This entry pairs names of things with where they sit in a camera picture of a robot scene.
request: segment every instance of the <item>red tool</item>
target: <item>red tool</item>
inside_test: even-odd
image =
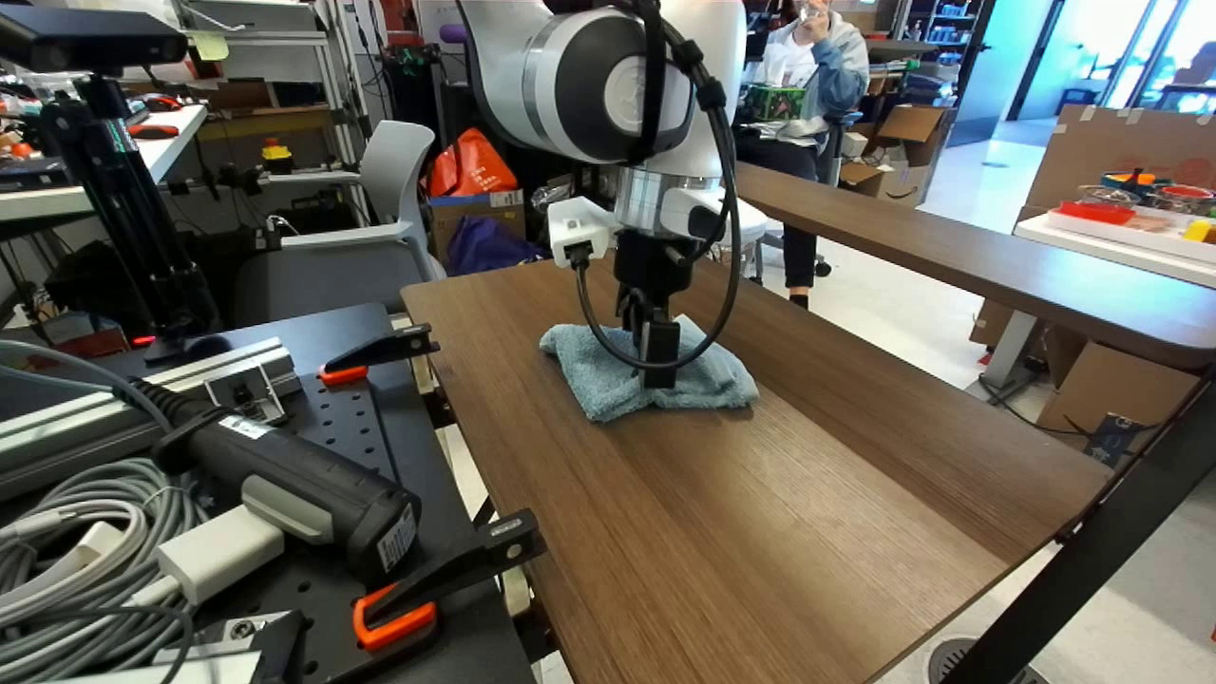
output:
[[[415,567],[408,577],[355,602],[350,627],[358,645],[367,650],[372,662],[336,678],[332,684],[366,681],[372,669],[418,655],[418,645],[437,635],[440,602],[448,592],[488,581],[537,555],[543,555],[543,538],[532,511],[526,511],[480,530],[455,550]]]
[[[355,388],[355,383],[367,382],[367,364],[421,358],[421,353],[433,353],[433,350],[440,350],[440,345],[431,339],[431,329],[391,332],[384,339],[372,339],[372,342],[355,345],[350,353],[328,361],[319,369],[319,383],[332,388],[332,393],[336,388]]]

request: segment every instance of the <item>backpack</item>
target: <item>backpack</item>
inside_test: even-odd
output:
[[[494,218],[459,218],[459,227],[448,245],[452,273],[507,270],[537,259],[538,253],[508,236]]]

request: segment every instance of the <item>cable bundle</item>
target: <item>cable bundle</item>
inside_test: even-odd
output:
[[[0,681],[130,669],[189,635],[180,587],[156,567],[163,539],[206,520],[189,489],[153,459],[118,459],[63,481],[0,530]],[[84,526],[67,555],[38,567],[38,543]]]

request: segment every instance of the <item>wooden tabletop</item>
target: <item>wooden tabletop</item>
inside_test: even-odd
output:
[[[712,320],[723,270],[678,307]],[[609,311],[613,279],[592,293]],[[574,273],[409,287],[499,511],[537,511],[532,581],[579,681],[868,681],[1077,520],[1106,473],[744,287],[744,413],[590,426],[537,350]]]
[[[1216,291],[1101,263],[1065,246],[975,232],[972,225],[840,196],[741,165],[741,199],[769,218],[901,263],[926,279],[1089,332],[1156,361],[1216,361]]]

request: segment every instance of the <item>metal frame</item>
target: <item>metal frame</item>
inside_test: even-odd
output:
[[[1143,539],[1216,473],[1213,372],[1139,459],[1099,497],[1065,550],[972,644],[947,684],[1015,681],[1041,645],[1143,549]]]

